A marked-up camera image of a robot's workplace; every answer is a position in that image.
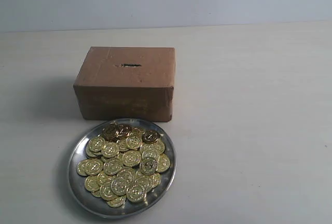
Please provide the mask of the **brown cardboard slotted box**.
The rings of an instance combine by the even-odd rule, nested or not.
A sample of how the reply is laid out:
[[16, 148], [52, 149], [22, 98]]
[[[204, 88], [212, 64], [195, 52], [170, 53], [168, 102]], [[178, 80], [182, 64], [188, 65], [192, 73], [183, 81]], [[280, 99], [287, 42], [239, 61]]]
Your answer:
[[175, 68], [173, 47], [91, 47], [73, 84], [82, 117], [169, 122]]

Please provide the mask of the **dark gold coin top right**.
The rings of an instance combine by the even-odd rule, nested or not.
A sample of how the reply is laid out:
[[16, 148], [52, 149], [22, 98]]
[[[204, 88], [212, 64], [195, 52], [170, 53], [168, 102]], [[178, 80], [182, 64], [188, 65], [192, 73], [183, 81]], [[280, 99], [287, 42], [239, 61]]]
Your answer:
[[142, 141], [146, 144], [153, 144], [159, 139], [160, 135], [155, 130], [147, 130], [142, 134]]

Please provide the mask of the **dark gold coin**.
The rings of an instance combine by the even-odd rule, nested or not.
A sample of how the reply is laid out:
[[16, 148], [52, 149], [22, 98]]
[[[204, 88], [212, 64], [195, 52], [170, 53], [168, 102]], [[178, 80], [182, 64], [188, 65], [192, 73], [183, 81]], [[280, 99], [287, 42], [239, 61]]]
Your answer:
[[117, 138], [123, 139], [127, 138], [132, 133], [132, 127], [129, 124], [118, 124], [117, 125]]
[[159, 139], [160, 135], [155, 130], [147, 130], [142, 134], [142, 141], [146, 144], [153, 144]]
[[118, 136], [119, 130], [116, 124], [112, 123], [106, 126], [102, 131], [105, 140], [113, 140]]

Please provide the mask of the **dark gold coin top middle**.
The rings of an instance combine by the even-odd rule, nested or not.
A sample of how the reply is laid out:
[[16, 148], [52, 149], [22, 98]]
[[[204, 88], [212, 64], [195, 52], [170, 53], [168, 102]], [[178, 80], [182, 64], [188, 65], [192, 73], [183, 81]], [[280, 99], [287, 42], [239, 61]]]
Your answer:
[[132, 133], [132, 127], [129, 124], [118, 124], [117, 125], [117, 138], [123, 139], [127, 138]]

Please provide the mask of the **dark gold coin top left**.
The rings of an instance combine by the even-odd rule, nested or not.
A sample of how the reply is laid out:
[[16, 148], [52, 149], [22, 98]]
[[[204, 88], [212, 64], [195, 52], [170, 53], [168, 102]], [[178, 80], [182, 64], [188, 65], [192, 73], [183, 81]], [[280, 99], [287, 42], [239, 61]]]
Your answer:
[[118, 136], [119, 130], [116, 124], [112, 123], [106, 126], [102, 131], [105, 140], [113, 140]]

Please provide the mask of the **round steel plate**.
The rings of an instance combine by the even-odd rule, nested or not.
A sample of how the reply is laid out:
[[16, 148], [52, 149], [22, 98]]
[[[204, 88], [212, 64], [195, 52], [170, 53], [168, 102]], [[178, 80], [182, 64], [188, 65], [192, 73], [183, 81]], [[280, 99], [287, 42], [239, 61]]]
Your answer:
[[[153, 129], [161, 134], [161, 139], [165, 144], [165, 153], [170, 158], [170, 169], [164, 173], [161, 179], [161, 185], [152, 190], [151, 195], [146, 198], [146, 201], [134, 204], [126, 203], [123, 207], [111, 208], [100, 198], [94, 197], [84, 188], [85, 178], [78, 175], [76, 166], [79, 161], [86, 156], [85, 147], [88, 140], [98, 134], [111, 123], [124, 123], [138, 125], [143, 128]], [[67, 166], [67, 184], [71, 195], [76, 202], [88, 212], [106, 219], [123, 219], [129, 216], [140, 214], [153, 205], [155, 205], [166, 194], [170, 188], [176, 172], [176, 152], [171, 138], [168, 136], [160, 126], [141, 119], [120, 118], [112, 121], [103, 122], [90, 131], [86, 132], [81, 139], [78, 140], [76, 146], [73, 148], [68, 159]]]

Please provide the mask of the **gold coin bottom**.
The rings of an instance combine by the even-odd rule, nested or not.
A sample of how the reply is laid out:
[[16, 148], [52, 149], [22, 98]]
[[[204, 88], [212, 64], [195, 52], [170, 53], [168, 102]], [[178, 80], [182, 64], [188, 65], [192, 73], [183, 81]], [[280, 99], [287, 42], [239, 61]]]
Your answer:
[[122, 196], [118, 196], [113, 200], [107, 201], [107, 205], [109, 207], [113, 207], [113, 208], [117, 208], [117, 207], [121, 207], [125, 204], [127, 197], [125, 195]]

